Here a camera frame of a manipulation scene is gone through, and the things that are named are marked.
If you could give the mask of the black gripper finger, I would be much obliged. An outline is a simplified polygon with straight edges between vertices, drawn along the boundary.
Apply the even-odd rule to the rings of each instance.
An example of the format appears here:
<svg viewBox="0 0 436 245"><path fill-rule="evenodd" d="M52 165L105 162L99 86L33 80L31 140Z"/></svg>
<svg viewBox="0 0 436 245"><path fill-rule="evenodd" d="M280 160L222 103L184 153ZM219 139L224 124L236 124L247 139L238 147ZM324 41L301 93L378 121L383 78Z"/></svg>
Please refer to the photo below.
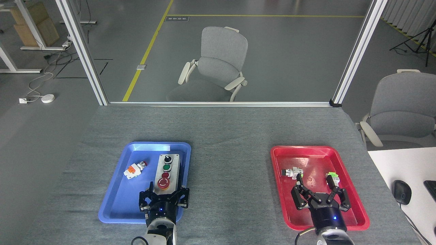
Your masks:
<svg viewBox="0 0 436 245"><path fill-rule="evenodd" d="M309 199L314 196L314 192L303 184L301 174L296 176L296 184L291 190L291 195L297 210L308 208Z"/></svg>
<svg viewBox="0 0 436 245"><path fill-rule="evenodd" d="M170 203L176 207L188 208L189 207L189 192L190 189L182 186L170 194Z"/></svg>
<svg viewBox="0 0 436 245"><path fill-rule="evenodd" d="M341 203L339 205L339 210L347 212L351 208L349 196L346 189L339 187L337 180L339 180L339 177L326 175L327 184L331 189L331 193L329 194L326 203L331 204L334 201L335 195L338 194L341 200Z"/></svg>
<svg viewBox="0 0 436 245"><path fill-rule="evenodd" d="M151 182L149 188L145 191L140 191L139 208L140 212L146 212L151 209L151 205L157 202L159 195L154 192L154 183Z"/></svg>

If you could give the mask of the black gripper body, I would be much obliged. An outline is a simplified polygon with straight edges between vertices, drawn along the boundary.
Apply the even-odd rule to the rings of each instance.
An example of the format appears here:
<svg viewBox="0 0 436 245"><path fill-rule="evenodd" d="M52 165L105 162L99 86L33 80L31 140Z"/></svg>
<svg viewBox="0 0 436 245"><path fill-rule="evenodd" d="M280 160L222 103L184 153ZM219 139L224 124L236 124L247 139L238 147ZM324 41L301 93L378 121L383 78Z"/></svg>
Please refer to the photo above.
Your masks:
<svg viewBox="0 0 436 245"><path fill-rule="evenodd" d="M339 203L333 199L327 203L328 196L321 197L321 203L315 201L314 198L309 198L309 210L315 227L316 235L324 232L327 229L340 229L347 231L344 219L339 209Z"/></svg>
<svg viewBox="0 0 436 245"><path fill-rule="evenodd" d="M178 206L177 201L164 200L146 205L145 212L147 225L158 218L167 218L173 223L177 223L183 214L182 207Z"/></svg>

